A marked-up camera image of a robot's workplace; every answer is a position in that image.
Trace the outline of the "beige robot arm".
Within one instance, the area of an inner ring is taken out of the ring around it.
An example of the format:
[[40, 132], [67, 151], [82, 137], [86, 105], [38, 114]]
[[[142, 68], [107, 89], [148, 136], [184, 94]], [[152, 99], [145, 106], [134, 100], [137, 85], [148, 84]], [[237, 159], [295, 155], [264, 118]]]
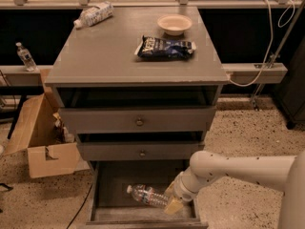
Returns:
[[166, 190], [164, 212], [173, 215], [199, 191], [222, 177], [258, 184], [283, 193], [277, 229], [305, 229], [305, 152], [297, 156], [225, 157], [199, 151]]

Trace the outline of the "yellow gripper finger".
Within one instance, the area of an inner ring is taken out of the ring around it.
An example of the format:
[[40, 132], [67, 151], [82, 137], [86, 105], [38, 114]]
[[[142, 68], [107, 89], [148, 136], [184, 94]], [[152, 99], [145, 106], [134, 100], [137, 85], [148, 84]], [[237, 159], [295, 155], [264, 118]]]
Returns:
[[172, 182], [168, 188], [165, 190], [164, 195], [166, 197], [171, 197], [173, 195], [173, 190], [174, 190], [174, 182]]
[[164, 212], [167, 215], [173, 215], [183, 208], [183, 202], [178, 198], [171, 197], [166, 205]]

